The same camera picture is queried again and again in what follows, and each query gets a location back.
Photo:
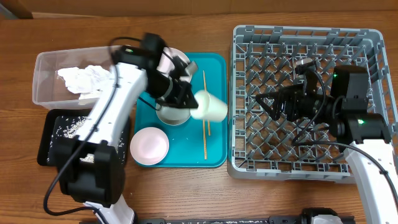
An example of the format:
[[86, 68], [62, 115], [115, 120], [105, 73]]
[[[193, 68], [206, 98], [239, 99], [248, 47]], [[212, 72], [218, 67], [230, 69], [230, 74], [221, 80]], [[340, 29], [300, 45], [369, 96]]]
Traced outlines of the white napkin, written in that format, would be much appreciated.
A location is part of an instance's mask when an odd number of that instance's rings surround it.
[[99, 98], [114, 75], [99, 65], [89, 65], [86, 68], [62, 68], [57, 72], [68, 91], [79, 94], [79, 100]]

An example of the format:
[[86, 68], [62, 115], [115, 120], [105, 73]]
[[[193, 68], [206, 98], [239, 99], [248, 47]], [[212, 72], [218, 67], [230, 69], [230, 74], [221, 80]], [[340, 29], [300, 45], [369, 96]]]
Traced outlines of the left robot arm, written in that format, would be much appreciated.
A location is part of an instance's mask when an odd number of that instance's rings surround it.
[[147, 92], [161, 106], [196, 109], [192, 86], [181, 80], [198, 66], [178, 57], [165, 76], [157, 67], [167, 44], [161, 36], [146, 33], [139, 46], [108, 44], [113, 82], [108, 85], [83, 126], [72, 138], [55, 140], [53, 156], [58, 174], [43, 202], [46, 213], [62, 216], [91, 210], [101, 223], [134, 223], [136, 213], [124, 197], [125, 171], [117, 152], [119, 138], [140, 95]]

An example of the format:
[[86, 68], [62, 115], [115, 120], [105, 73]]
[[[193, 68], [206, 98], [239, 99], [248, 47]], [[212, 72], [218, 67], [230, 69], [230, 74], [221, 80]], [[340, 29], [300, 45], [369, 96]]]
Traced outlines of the small white plate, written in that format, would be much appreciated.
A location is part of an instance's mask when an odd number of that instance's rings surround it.
[[133, 135], [130, 142], [132, 158], [145, 166], [161, 162], [169, 151], [169, 139], [159, 128], [148, 127]]

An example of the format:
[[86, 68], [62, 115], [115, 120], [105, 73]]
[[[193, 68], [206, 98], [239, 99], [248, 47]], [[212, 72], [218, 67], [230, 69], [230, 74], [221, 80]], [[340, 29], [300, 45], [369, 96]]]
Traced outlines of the wooden chopstick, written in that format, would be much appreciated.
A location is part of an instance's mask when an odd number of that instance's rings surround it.
[[206, 121], [202, 120], [203, 128], [203, 150], [204, 150], [204, 160], [207, 160], [207, 149], [206, 149]]
[[[206, 76], [205, 76], [205, 71], [204, 70], [203, 70], [203, 85], [204, 85], [204, 90], [207, 91]], [[208, 135], [211, 136], [210, 121], [207, 120], [206, 122], [207, 122]]]

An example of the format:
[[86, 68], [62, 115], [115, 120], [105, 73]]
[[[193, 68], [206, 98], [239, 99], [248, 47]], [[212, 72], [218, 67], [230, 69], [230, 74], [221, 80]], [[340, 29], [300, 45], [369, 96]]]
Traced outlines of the large white plate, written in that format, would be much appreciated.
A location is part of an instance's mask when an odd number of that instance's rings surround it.
[[163, 74], [169, 74], [175, 68], [174, 64], [187, 65], [189, 63], [189, 58], [182, 51], [165, 47], [157, 70]]

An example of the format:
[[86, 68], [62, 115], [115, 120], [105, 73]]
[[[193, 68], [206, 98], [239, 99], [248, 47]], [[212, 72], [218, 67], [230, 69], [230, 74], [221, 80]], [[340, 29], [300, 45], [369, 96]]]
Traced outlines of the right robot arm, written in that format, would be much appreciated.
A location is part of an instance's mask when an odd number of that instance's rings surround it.
[[302, 82], [256, 95], [256, 102], [273, 119], [308, 118], [326, 123], [351, 168], [368, 223], [397, 223], [397, 169], [392, 136], [381, 114], [368, 112], [368, 71], [338, 65], [326, 91], [315, 62], [295, 66]]

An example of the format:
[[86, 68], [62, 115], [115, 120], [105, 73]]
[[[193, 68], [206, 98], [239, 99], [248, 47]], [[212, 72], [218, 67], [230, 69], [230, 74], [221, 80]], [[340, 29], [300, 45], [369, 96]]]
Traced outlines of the rice leftovers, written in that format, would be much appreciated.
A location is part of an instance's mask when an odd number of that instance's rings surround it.
[[[46, 158], [47, 166], [55, 165], [55, 159], [53, 156], [55, 140], [60, 137], [74, 137], [77, 130], [84, 125], [85, 121], [86, 116], [59, 116], [56, 118], [55, 126], [53, 128], [52, 134], [50, 135], [49, 146], [47, 147], [49, 150]], [[118, 156], [121, 159], [122, 165], [126, 163], [126, 151], [128, 147], [127, 140], [130, 134], [130, 126], [130, 119], [128, 119], [124, 129], [121, 131], [118, 141]]]

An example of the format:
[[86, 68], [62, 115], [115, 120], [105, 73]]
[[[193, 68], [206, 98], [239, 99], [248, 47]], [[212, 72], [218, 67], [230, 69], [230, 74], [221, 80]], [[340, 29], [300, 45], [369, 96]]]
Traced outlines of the grey metal bowl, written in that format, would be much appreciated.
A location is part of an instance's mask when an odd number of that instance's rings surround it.
[[156, 104], [156, 115], [161, 122], [171, 125], [178, 126], [183, 124], [190, 118], [189, 109], [171, 108]]

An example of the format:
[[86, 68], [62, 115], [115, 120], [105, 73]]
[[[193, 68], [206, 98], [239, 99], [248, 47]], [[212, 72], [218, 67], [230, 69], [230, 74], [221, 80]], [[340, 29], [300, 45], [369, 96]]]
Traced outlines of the white cup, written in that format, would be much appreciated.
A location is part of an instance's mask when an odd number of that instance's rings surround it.
[[216, 96], [205, 90], [200, 90], [194, 95], [198, 108], [190, 109], [193, 119], [204, 119], [212, 122], [222, 122], [228, 113], [228, 105]]

